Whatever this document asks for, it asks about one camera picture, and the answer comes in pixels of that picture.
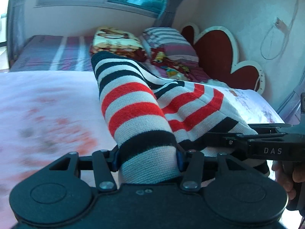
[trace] headboard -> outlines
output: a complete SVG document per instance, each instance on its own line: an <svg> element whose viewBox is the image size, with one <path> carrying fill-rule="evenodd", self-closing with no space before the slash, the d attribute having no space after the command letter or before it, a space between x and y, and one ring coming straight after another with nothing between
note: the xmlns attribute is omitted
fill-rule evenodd
<svg viewBox="0 0 305 229"><path fill-rule="evenodd" d="M234 89L252 89L262 94L265 89L265 74L259 63L251 60L239 62L239 50L232 33L221 26L200 32L188 23L181 34L194 47L199 66L212 78Z"/></svg>

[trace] electrical outlet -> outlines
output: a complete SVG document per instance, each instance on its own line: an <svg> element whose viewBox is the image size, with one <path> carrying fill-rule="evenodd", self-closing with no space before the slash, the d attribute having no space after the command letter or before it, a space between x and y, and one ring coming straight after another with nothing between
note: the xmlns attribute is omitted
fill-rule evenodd
<svg viewBox="0 0 305 229"><path fill-rule="evenodd" d="M273 24L277 29L281 30L283 33L287 32L287 25L280 18L275 17Z"/></svg>

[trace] bed sheet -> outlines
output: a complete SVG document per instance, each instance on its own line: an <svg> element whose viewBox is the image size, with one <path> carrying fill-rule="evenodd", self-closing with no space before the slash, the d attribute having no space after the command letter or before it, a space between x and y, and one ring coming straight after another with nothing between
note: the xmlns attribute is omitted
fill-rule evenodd
<svg viewBox="0 0 305 229"><path fill-rule="evenodd" d="M92 71L89 53L93 36L34 36L10 72L32 70Z"/></svg>
<svg viewBox="0 0 305 229"><path fill-rule="evenodd" d="M282 123L256 92L215 87L248 123ZM93 72L25 71L0 73L0 228L16 220L10 190L70 151L90 155L116 143L102 117ZM94 185L92 173L82 179Z"/></svg>

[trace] human hand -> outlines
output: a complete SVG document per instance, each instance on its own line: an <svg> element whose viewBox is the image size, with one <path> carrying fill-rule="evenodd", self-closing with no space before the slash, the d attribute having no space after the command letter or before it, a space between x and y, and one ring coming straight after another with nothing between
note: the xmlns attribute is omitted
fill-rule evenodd
<svg viewBox="0 0 305 229"><path fill-rule="evenodd" d="M293 182L305 182L305 163L295 167L292 177L289 177L284 173L282 163L280 161L274 161L271 169L275 172L275 181L283 186L283 188L286 190L289 200L293 200L296 196L296 191L293 188Z"/></svg>

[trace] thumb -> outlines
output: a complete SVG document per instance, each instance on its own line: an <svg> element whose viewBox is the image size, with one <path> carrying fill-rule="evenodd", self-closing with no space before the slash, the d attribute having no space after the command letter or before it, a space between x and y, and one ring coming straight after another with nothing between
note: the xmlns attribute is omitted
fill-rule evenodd
<svg viewBox="0 0 305 229"><path fill-rule="evenodd" d="M305 182L305 163L302 163L294 168L292 179L296 183Z"/></svg>

